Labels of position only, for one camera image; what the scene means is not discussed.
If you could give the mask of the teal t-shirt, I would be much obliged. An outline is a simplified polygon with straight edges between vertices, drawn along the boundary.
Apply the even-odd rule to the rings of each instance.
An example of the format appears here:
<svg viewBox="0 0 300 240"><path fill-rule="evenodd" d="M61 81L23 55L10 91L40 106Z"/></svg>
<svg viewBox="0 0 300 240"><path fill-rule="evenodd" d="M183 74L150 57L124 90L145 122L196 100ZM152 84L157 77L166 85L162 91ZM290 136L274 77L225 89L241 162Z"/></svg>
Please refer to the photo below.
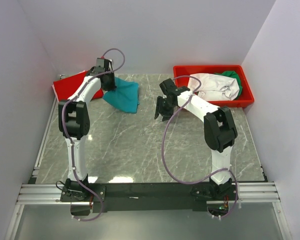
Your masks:
<svg viewBox="0 0 300 240"><path fill-rule="evenodd" d="M140 104L139 84L119 77L115 77L114 80L116 89L107 91L102 97L103 100L124 113L136 114Z"/></svg>

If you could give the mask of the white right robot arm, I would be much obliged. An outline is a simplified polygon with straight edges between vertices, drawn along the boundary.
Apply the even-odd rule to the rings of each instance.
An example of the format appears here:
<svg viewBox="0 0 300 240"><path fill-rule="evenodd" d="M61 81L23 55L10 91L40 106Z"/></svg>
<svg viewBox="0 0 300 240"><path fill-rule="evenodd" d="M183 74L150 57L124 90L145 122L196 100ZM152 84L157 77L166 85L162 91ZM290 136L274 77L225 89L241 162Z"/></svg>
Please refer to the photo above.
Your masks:
<svg viewBox="0 0 300 240"><path fill-rule="evenodd" d="M219 107L197 96L186 86L178 87L171 78L159 84L163 96L158 96L154 118L171 123L185 109L203 122L204 140L211 150L212 173L209 180L209 196L220 200L232 187L235 178L230 172L231 152L238 136L231 110Z"/></svg>

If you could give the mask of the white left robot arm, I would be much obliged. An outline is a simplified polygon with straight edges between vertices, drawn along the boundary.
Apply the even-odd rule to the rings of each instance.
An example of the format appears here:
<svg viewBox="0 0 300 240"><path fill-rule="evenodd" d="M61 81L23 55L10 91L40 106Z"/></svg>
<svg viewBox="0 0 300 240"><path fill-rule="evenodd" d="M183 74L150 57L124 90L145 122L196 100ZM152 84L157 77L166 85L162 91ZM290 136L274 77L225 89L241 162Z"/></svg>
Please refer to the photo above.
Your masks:
<svg viewBox="0 0 300 240"><path fill-rule="evenodd" d="M87 71L77 90L58 104L58 127L65 137L68 152L68 175L62 188L63 198L80 202L94 196L90 192L85 161L85 142L90 131L88 103L99 90L115 89L112 61L101 57Z"/></svg>

